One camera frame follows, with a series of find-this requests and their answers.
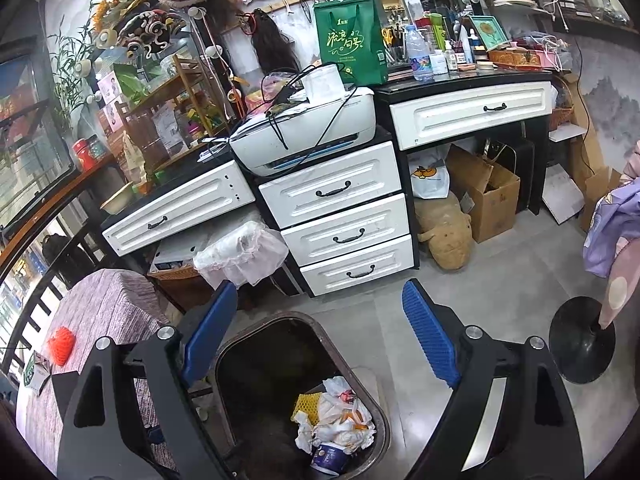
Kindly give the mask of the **white right desk drawer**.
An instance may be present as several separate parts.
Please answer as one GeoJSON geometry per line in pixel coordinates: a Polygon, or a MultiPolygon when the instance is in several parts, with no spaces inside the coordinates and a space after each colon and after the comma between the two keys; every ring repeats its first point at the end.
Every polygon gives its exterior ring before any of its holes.
{"type": "Polygon", "coordinates": [[[549,81],[495,84],[390,106],[399,148],[409,151],[510,122],[548,116],[549,81]]]}

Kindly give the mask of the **white printer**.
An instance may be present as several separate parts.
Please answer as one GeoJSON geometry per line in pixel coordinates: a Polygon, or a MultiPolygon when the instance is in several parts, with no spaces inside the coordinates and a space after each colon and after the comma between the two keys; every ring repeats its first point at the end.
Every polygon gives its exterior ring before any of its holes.
{"type": "Polygon", "coordinates": [[[250,118],[230,136],[234,157],[258,177],[283,174],[304,162],[370,142],[374,92],[351,86],[322,104],[305,100],[250,118]]]}

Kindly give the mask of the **white left desk drawer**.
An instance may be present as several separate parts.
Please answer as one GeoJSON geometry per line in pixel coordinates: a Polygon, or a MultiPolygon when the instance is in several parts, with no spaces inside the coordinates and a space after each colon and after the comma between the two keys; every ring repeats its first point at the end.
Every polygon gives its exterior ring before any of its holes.
{"type": "Polygon", "coordinates": [[[117,255],[124,256],[254,201],[240,166],[232,160],[128,214],[103,236],[117,255]]]}

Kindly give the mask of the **trash pile in bin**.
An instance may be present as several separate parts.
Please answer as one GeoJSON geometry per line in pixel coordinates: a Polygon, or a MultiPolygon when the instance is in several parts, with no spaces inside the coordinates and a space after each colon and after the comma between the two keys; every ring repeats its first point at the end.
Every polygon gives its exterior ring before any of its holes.
{"type": "Polygon", "coordinates": [[[331,477],[344,474],[376,435],[371,412],[343,376],[325,379],[318,392],[301,393],[291,422],[297,426],[296,448],[311,456],[313,470],[331,477]]]}

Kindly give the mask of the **white desk drawer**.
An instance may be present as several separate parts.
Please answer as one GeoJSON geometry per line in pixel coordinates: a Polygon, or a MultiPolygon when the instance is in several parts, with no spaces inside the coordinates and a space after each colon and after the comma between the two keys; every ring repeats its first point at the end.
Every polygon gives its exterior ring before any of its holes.
{"type": "Polygon", "coordinates": [[[117,255],[124,256],[254,201],[240,166],[232,160],[128,214],[103,236],[117,255]]]}
{"type": "Polygon", "coordinates": [[[409,151],[510,122],[548,116],[549,81],[495,84],[390,106],[399,148],[409,151]]]}

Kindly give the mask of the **green paper gift bag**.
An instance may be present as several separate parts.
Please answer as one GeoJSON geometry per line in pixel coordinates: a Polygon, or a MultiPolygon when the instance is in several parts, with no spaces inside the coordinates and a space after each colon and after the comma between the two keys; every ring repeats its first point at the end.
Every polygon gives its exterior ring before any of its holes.
{"type": "Polygon", "coordinates": [[[314,5],[320,58],[335,63],[345,84],[371,87],[388,78],[385,46],[373,0],[333,0],[314,5]]]}

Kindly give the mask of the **dark brown trash bin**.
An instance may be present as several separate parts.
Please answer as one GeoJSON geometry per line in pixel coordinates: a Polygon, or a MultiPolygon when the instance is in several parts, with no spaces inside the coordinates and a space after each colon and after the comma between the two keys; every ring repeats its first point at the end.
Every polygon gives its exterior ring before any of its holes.
{"type": "Polygon", "coordinates": [[[390,447],[390,423],[380,404],[311,316],[281,312],[264,318],[221,345],[212,368],[213,395],[230,446],[229,462],[241,479],[322,479],[311,457],[297,448],[291,420],[301,393],[342,376],[370,411],[371,446],[346,464],[342,479],[364,479],[390,447]]]}

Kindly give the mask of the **tan plush toy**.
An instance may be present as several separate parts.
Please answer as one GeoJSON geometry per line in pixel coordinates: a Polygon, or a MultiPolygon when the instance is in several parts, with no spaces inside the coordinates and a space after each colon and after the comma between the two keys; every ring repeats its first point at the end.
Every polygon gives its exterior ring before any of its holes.
{"type": "Polygon", "coordinates": [[[465,214],[453,192],[437,200],[414,200],[418,240],[427,244],[435,262],[446,271],[462,269],[470,260],[473,237],[471,216],[465,214]]]}

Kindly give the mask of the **white three drawer cabinet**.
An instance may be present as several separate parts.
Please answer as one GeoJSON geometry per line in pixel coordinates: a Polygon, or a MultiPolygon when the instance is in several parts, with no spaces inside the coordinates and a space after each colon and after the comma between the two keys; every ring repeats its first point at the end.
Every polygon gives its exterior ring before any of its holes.
{"type": "Polygon", "coordinates": [[[258,192],[311,296],[416,265],[408,193],[390,140],[275,178],[258,192]]]}

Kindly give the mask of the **red tin can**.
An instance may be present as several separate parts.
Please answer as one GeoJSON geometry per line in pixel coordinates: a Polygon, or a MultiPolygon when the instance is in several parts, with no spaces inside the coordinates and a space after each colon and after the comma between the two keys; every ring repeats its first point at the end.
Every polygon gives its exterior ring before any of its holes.
{"type": "Polygon", "coordinates": [[[79,168],[82,171],[88,171],[96,166],[96,159],[91,154],[89,141],[79,139],[73,144],[73,151],[78,160],[79,168]]]}

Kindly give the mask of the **white plastic shopping bag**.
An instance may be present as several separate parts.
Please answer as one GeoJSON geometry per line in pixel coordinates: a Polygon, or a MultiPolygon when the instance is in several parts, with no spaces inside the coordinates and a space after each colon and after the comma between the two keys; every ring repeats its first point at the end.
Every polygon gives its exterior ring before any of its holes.
{"type": "Polygon", "coordinates": [[[420,200],[443,200],[449,194],[448,148],[429,148],[408,156],[412,195],[420,200]]]}

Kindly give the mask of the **black round stand base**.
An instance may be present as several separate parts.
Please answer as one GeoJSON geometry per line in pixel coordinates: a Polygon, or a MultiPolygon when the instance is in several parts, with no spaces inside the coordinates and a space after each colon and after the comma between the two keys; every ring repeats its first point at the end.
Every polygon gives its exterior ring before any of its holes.
{"type": "Polygon", "coordinates": [[[578,296],[565,301],[552,318],[549,348],[560,374],[573,384],[594,382],[612,362],[615,327],[602,328],[600,313],[598,300],[578,296]]]}

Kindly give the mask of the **clear water bottle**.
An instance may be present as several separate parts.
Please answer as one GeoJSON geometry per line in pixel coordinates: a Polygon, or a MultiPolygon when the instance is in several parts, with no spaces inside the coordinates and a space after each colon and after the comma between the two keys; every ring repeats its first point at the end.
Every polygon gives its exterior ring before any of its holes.
{"type": "Polygon", "coordinates": [[[422,82],[432,80],[430,49],[416,26],[405,27],[405,44],[414,79],[422,82]]]}

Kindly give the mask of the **green milk carton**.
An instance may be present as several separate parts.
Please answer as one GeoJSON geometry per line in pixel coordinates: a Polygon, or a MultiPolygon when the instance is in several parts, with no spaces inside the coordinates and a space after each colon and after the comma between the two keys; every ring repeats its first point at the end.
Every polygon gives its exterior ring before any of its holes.
{"type": "Polygon", "coordinates": [[[23,386],[39,396],[51,376],[51,370],[51,363],[45,356],[37,351],[30,352],[23,370],[23,386]]]}

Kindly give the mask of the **cardboard box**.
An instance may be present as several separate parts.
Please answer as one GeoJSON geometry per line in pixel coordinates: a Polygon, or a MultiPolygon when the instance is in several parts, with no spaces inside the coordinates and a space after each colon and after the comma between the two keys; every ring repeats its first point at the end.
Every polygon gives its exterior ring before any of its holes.
{"type": "Polygon", "coordinates": [[[521,180],[510,170],[463,148],[450,146],[446,167],[450,188],[471,217],[477,244],[513,228],[521,180]]]}

